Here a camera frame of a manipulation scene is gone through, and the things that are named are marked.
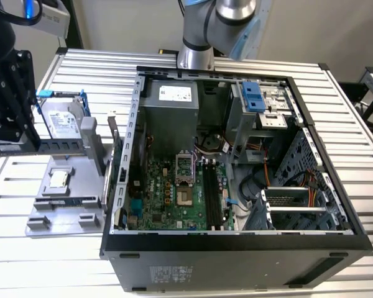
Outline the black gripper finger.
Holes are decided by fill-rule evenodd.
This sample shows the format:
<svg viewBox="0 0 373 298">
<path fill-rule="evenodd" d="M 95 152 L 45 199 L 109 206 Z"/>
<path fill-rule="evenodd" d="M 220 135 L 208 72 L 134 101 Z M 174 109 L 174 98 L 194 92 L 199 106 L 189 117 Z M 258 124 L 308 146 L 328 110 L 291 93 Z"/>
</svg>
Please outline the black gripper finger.
<svg viewBox="0 0 373 298">
<path fill-rule="evenodd" d="M 11 63 L 0 67 L 0 142 L 18 142 L 24 117 L 17 100 Z"/>
<path fill-rule="evenodd" d="M 34 116 L 32 113 L 32 107 L 35 105 L 37 98 L 31 52 L 28 50 L 13 50 L 11 70 L 13 72 L 17 100 L 21 105 L 24 117 L 22 128 L 33 146 L 33 151 L 37 151 L 40 146 L 40 137 L 34 127 Z"/>
</svg>

